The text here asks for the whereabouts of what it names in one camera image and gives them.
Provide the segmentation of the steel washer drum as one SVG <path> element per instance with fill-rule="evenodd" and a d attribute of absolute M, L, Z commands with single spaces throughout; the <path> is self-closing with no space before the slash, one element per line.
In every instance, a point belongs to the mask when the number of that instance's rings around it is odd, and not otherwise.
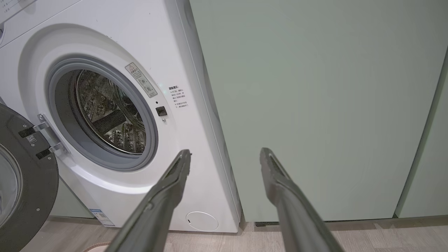
<path fill-rule="evenodd" d="M 143 120 L 118 85 L 99 73 L 80 70 L 73 88 L 80 116 L 96 138 L 120 153 L 144 152 L 147 135 Z"/>

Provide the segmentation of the grey rubber door gasket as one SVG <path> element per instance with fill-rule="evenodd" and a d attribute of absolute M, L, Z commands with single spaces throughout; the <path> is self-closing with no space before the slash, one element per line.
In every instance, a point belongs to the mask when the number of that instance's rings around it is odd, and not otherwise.
<path fill-rule="evenodd" d="M 90 70 L 105 76 L 119 86 L 131 99 L 143 120 L 147 135 L 144 152 L 140 155 L 120 153 L 107 147 L 89 130 L 81 118 L 74 96 L 74 83 L 80 70 Z M 131 172 L 143 169 L 156 157 L 158 128 L 144 95 L 119 70 L 110 64 L 87 55 L 67 55 L 51 68 L 48 78 L 50 115 L 64 140 L 73 150 L 73 159 L 85 166 L 99 166 L 107 170 Z"/>

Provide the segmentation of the white front-load washing machine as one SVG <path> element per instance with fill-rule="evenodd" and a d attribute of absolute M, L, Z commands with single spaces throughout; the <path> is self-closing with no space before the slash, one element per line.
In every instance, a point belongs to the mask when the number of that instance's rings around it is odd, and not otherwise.
<path fill-rule="evenodd" d="M 73 159 L 47 101 L 51 68 L 72 54 L 110 64 L 144 95 L 158 128 L 158 150 L 143 169 L 119 172 Z M 132 62 L 156 96 L 147 96 L 125 69 Z M 188 107 L 177 109 L 170 100 L 168 88 L 175 85 L 187 91 Z M 186 215 L 201 211 L 219 223 L 211 232 L 238 232 L 242 207 L 189 0 L 0 0 L 0 102 L 37 125 L 38 114 L 47 116 L 69 150 L 56 153 L 59 177 L 116 228 L 188 149 L 190 171 L 170 230 L 198 231 Z M 158 116 L 160 106 L 167 116 Z"/>

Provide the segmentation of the metal washer door hinge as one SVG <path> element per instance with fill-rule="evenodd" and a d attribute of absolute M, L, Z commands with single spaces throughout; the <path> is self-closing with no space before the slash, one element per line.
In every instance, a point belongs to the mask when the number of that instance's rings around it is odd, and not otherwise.
<path fill-rule="evenodd" d="M 55 132 L 55 128 L 50 123 L 49 119 L 44 113 L 38 114 L 38 119 L 40 120 L 40 124 L 27 127 L 24 125 L 24 129 L 19 131 L 18 134 L 22 138 L 26 138 L 30 145 L 34 145 L 37 142 L 34 134 L 40 132 L 45 137 L 46 141 L 49 143 L 50 147 L 46 150 L 42 150 L 41 152 L 36 154 L 36 157 L 40 160 L 45 157 L 50 158 L 50 154 L 53 153 L 64 153 L 68 154 L 69 150 L 66 147 L 65 143 L 60 139 L 59 135 Z"/>

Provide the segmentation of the blue energy label sticker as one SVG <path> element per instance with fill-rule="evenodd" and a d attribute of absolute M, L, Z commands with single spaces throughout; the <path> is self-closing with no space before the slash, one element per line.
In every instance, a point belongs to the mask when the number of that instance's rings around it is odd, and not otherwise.
<path fill-rule="evenodd" d="M 89 209 L 91 213 L 96 217 L 101 224 L 108 228 L 114 228 L 115 225 L 110 221 L 110 219 L 104 214 L 101 209 Z"/>

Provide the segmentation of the washing machine door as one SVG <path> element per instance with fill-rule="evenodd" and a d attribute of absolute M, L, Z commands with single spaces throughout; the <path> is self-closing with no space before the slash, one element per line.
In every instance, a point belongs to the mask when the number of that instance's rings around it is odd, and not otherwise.
<path fill-rule="evenodd" d="M 50 148 L 30 121 L 0 103 L 0 252 L 20 252 L 49 217 L 59 185 Z"/>

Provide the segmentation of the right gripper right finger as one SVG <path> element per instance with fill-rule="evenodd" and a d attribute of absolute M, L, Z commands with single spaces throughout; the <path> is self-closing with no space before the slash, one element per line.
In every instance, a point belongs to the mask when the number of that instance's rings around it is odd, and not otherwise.
<path fill-rule="evenodd" d="M 260 164 L 267 198 L 277 209 L 285 252 L 344 252 L 270 148 L 261 148 Z"/>

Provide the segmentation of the round white filter cover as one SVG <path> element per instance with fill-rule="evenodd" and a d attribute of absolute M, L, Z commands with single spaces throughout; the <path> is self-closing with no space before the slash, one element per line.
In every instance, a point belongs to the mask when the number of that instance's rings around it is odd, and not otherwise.
<path fill-rule="evenodd" d="M 215 231 L 219 226 L 219 222 L 212 215 L 201 211 L 188 213 L 186 220 L 192 228 L 203 232 Z"/>

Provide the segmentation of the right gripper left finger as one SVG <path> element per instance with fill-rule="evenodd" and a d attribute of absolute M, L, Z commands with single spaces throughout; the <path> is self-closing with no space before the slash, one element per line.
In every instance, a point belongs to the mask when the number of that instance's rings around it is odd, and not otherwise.
<path fill-rule="evenodd" d="M 174 209 L 183 197 L 190 163 L 190 151 L 181 150 L 105 252 L 164 251 Z"/>

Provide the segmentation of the cream laundry basket brown rim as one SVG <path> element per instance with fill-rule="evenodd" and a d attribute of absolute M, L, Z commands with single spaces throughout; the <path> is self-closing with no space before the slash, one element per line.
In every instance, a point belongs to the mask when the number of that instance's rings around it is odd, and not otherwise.
<path fill-rule="evenodd" d="M 84 249 L 83 252 L 105 252 L 110 243 L 111 241 L 96 243 Z"/>

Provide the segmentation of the narrow pale green cabinet front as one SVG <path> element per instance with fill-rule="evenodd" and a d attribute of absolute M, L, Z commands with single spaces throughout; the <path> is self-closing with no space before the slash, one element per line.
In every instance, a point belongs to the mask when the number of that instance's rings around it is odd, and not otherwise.
<path fill-rule="evenodd" d="M 398 218 L 448 215 L 448 49 L 395 215 Z"/>

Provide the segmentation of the grey warning sticker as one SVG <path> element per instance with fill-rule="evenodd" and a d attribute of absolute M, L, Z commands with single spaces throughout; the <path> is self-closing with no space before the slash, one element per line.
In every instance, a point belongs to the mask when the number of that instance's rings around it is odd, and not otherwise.
<path fill-rule="evenodd" d="M 133 78 L 139 83 L 142 89 L 146 92 L 150 98 L 156 96 L 158 93 L 152 86 L 152 83 L 144 75 L 144 73 L 133 62 L 128 64 L 125 69 L 133 76 Z"/>

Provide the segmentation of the printed instruction text label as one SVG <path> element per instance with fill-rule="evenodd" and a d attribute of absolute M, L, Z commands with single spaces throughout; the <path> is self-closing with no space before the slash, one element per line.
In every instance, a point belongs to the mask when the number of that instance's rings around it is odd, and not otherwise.
<path fill-rule="evenodd" d="M 185 91 L 183 87 L 178 85 L 170 86 L 168 91 L 170 100 L 173 102 L 175 108 L 181 109 L 189 106 L 187 91 Z"/>

